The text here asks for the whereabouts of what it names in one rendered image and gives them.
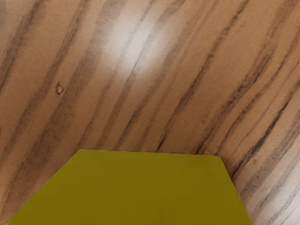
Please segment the olive yellow block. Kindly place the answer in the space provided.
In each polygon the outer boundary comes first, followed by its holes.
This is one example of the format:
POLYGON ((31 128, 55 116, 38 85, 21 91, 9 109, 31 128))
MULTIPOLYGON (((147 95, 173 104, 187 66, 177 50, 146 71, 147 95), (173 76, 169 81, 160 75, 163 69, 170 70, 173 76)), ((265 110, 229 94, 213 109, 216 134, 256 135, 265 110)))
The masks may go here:
POLYGON ((5 225, 252 225, 218 156, 77 151, 5 225))

